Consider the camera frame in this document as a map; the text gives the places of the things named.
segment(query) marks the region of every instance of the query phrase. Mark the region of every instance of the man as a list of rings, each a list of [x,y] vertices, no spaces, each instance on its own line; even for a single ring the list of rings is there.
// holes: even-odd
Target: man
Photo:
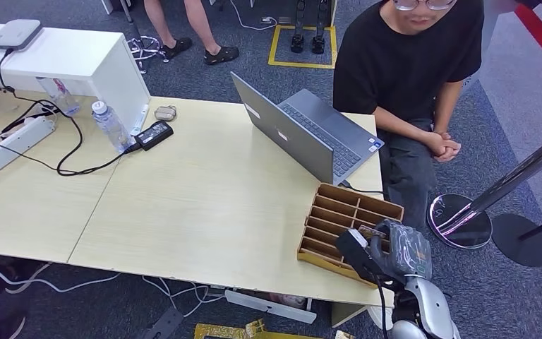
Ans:
[[[222,47],[215,41],[201,0],[183,0],[183,4],[186,7],[190,26],[205,45],[205,64],[221,64],[238,57],[238,47]],[[144,0],[144,7],[150,22],[163,41],[163,51],[167,54],[167,58],[171,59],[192,46],[192,40],[189,37],[176,39],[171,35],[160,0]]]
[[[384,191],[404,206],[405,225],[426,223],[432,158],[460,151],[447,128],[462,81],[481,65],[482,27],[482,0],[383,0],[344,35],[333,105],[375,115]]]

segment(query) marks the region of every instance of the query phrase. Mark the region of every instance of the small container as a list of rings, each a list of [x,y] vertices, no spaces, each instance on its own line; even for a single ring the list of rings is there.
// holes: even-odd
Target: small container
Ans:
[[[36,80],[65,115],[71,117],[80,110],[80,104],[71,96],[60,79],[36,77]]]
[[[135,141],[121,123],[115,111],[103,101],[96,101],[92,104],[92,117],[103,131],[115,149],[123,153]]]

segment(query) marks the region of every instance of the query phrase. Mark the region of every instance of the robot leg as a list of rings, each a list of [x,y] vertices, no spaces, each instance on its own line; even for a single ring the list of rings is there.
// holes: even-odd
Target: robot leg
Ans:
[[[296,0],[296,29],[294,36],[291,39],[291,51],[294,53],[302,53],[304,50],[304,8],[306,3],[304,0]]]
[[[313,53],[325,53],[325,20],[327,18],[327,10],[329,9],[329,0],[319,0],[317,12],[317,34],[313,38]]]

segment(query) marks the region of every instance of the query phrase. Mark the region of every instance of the laptop keyboard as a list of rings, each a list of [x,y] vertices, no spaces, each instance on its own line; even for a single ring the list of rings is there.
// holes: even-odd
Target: laptop keyboard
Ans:
[[[344,173],[354,166],[361,157],[356,155],[350,149],[346,148],[343,143],[340,143],[336,138],[331,136],[325,130],[321,129],[317,124],[310,120],[307,116],[300,113],[290,104],[283,104],[281,107],[292,119],[296,120],[307,131],[326,143],[333,149],[333,174],[336,177],[341,177]]]

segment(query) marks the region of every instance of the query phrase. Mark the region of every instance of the black cable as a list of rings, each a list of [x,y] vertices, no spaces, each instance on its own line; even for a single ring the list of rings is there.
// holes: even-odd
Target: black cable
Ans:
[[[369,272],[371,274],[371,277],[373,277],[373,280],[377,284],[377,288],[379,289],[379,298],[381,298],[381,326],[383,330],[383,338],[389,339],[387,336],[387,324],[385,323],[385,295],[383,295],[383,284],[381,283],[381,280],[377,279],[377,276],[373,272]]]
[[[70,117],[69,115],[63,113],[63,110],[60,109],[59,107],[57,107],[57,105],[55,105],[53,102],[49,101],[49,100],[44,100],[44,99],[40,99],[40,100],[33,100],[33,99],[28,99],[26,97],[20,97],[16,94],[16,89],[11,87],[11,86],[7,86],[5,85],[5,82],[3,81],[3,74],[1,72],[1,65],[3,64],[3,61],[5,60],[5,58],[7,58],[8,55],[10,55],[11,53],[13,53],[13,49],[9,48],[5,51],[5,54],[3,55],[3,57],[1,58],[0,60],[0,81],[1,81],[1,85],[3,86],[2,88],[0,88],[0,90],[5,90],[6,92],[11,92],[11,94],[13,94],[13,96],[16,98],[16,99],[20,99],[20,100],[25,100],[25,101],[30,101],[32,102],[32,105],[25,111],[23,112],[16,120],[12,121],[5,129],[3,132],[1,133],[6,133],[7,131],[10,131],[14,126],[17,126],[18,122],[26,116],[26,114],[32,110],[32,108],[34,108],[34,106],[40,104],[42,105],[43,107],[47,108],[47,109],[51,109],[50,107],[47,107],[44,103],[46,102],[47,104],[51,105],[52,107],[55,108],[55,110],[53,112],[57,112],[59,111],[61,113],[61,115],[63,115],[64,117],[66,117],[67,119],[70,119],[71,120],[71,123],[73,124],[73,126],[76,128],[76,131],[78,132],[78,137],[79,137],[79,140],[78,140],[78,144],[76,144],[76,146],[74,148],[72,148],[71,151],[69,151],[60,161],[59,163],[57,164],[57,167],[52,167],[50,165],[48,165],[47,163],[43,162],[43,161],[40,161],[38,159],[35,159],[33,157],[28,157],[27,155],[24,155],[22,153],[19,153],[15,150],[12,150],[6,146],[3,146],[0,144],[0,147],[2,148],[5,148],[7,150],[10,150],[11,152],[14,152],[16,154],[18,154],[19,156],[21,157],[24,157],[26,159],[29,159],[29,160],[32,160],[32,161],[35,161],[35,162],[38,162],[40,163],[41,165],[44,165],[46,167],[48,167],[49,169],[51,170],[54,170],[57,172],[57,174],[61,175],[62,177],[72,177],[72,176],[75,176],[75,175],[82,175],[82,174],[89,174],[89,173],[92,173],[94,171],[97,171],[97,170],[100,170],[102,168],[105,168],[107,166],[109,166],[110,164],[112,164],[113,162],[117,161],[120,157],[124,156],[125,154],[128,154],[128,153],[132,153],[133,151],[135,150],[139,150],[141,148],[140,144],[139,143],[135,143],[134,145],[130,146],[129,148],[127,148],[123,153],[117,155],[113,160],[107,162],[106,164],[103,164],[103,165],[100,165],[100,166],[96,166],[96,167],[91,167],[91,168],[87,168],[87,169],[83,169],[81,171],[71,171],[71,170],[68,170],[68,169],[62,169],[61,166],[63,166],[63,163],[70,157],[72,156],[72,154],[74,154],[81,146],[82,146],[82,142],[84,141],[84,135],[82,134],[82,131],[80,130],[80,127],[78,126],[78,123],[76,123],[76,121],[73,119],[73,117]]]
[[[5,148],[6,150],[9,150],[9,151],[11,151],[11,152],[14,152],[15,154],[17,154],[17,155],[19,155],[19,156],[21,156],[21,157],[25,157],[25,158],[28,159],[28,160],[32,160],[32,161],[38,162],[39,164],[41,164],[41,165],[43,165],[43,166],[49,168],[50,170],[57,171],[57,168],[52,167],[52,166],[49,166],[49,164],[47,164],[47,163],[45,163],[45,162],[43,162],[43,161],[40,161],[40,160],[38,160],[38,159],[35,159],[35,158],[33,158],[33,157],[28,157],[27,155],[24,155],[24,154],[22,154],[22,153],[19,153],[17,150],[12,150],[11,148],[9,148],[9,147],[7,147],[7,146],[3,146],[3,145],[1,145],[1,144],[0,144],[0,147],[1,147],[1,148]]]
[[[48,168],[49,170],[54,170],[55,172],[57,172],[59,175],[61,175],[62,177],[72,177],[74,175],[82,175],[82,174],[89,174],[89,173],[92,173],[92,172],[95,172],[97,170],[100,170],[102,168],[105,168],[107,166],[109,166],[110,164],[112,164],[113,162],[117,161],[120,157],[123,157],[124,155],[126,154],[129,154],[129,153],[132,153],[136,150],[139,150],[140,149],[140,144],[139,143],[135,143],[134,145],[132,145],[131,147],[127,148],[123,153],[120,153],[119,155],[117,155],[113,160],[110,160],[109,162],[103,164],[103,165],[100,165],[100,166],[96,166],[96,167],[91,167],[91,168],[87,168],[87,169],[83,169],[81,171],[71,171],[69,169],[58,169],[58,168],[55,168],[55,167],[52,167],[51,165],[45,163],[44,161],[41,161],[41,160],[38,160],[38,159],[35,159],[33,157],[28,157],[27,155],[24,155],[22,153],[19,153],[17,150],[13,150],[7,146],[3,146],[2,144],[0,144],[0,148],[4,148],[10,152],[13,152],[21,157],[24,157],[28,160],[32,160],[34,162],[38,162],[39,164],[45,166],[46,168]]]
[[[352,191],[356,191],[359,193],[385,194],[383,193],[383,191],[362,191],[360,189],[355,189],[347,180],[342,181],[341,185],[343,187],[346,187],[347,189],[351,189]]]

